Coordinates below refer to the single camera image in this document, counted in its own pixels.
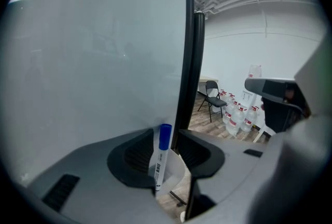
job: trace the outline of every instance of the wooden floor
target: wooden floor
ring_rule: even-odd
[[[203,100],[204,97],[202,95],[197,94],[189,124],[190,130],[222,138],[229,138],[229,139],[248,141],[248,142],[254,141],[255,137],[258,135],[258,131],[256,129],[252,129],[249,133],[245,133],[240,130],[236,138],[230,135],[226,130],[226,126],[223,123],[220,113],[213,114],[212,122],[210,122],[208,106],[201,107],[200,111],[197,111]],[[262,135],[257,142],[266,144],[268,142],[268,138]],[[186,173],[184,178],[173,189],[173,192],[185,202],[187,202],[189,198],[190,180],[191,180],[191,175],[188,168],[186,168]],[[174,220],[174,223],[181,223],[180,213],[186,210],[185,206],[178,207],[177,204],[179,203],[179,201],[171,194],[161,195],[160,197],[157,197],[157,201],[161,205],[161,207],[167,212],[167,214]]]

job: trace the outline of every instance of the marker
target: marker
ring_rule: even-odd
[[[162,181],[164,179],[168,147],[171,138],[171,131],[172,131],[172,126],[170,124],[163,123],[160,126],[159,152],[158,152],[158,159],[155,171],[156,191],[159,191],[161,189]]]

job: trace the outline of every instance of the blue marker cap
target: blue marker cap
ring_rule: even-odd
[[[172,126],[167,123],[163,123],[160,126],[160,136],[159,136],[159,149],[167,150],[170,145]]]

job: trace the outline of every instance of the black slot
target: black slot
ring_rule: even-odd
[[[59,212],[79,179],[79,177],[74,175],[63,175],[44,197],[43,202],[56,212]]]
[[[261,155],[263,155],[263,152],[257,151],[257,150],[254,150],[254,149],[247,149],[243,153],[254,156],[254,157],[258,157],[258,158],[260,158]]]

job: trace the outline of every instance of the black folding chair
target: black folding chair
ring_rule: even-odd
[[[208,89],[217,89],[218,95],[216,97],[209,97],[208,96]],[[211,110],[210,110],[211,106],[213,105],[215,107],[220,107],[220,111],[218,111],[217,113],[212,113],[212,114],[221,113],[222,117],[223,117],[222,107],[224,107],[227,103],[220,99],[219,88],[218,88],[217,82],[211,81],[211,80],[207,81],[205,83],[205,90],[206,90],[206,97],[204,98],[204,101],[202,102],[202,104],[199,107],[198,111],[203,106],[203,103],[205,101],[207,101],[207,105],[204,105],[204,106],[209,106],[210,122],[212,122],[212,119],[211,119]]]

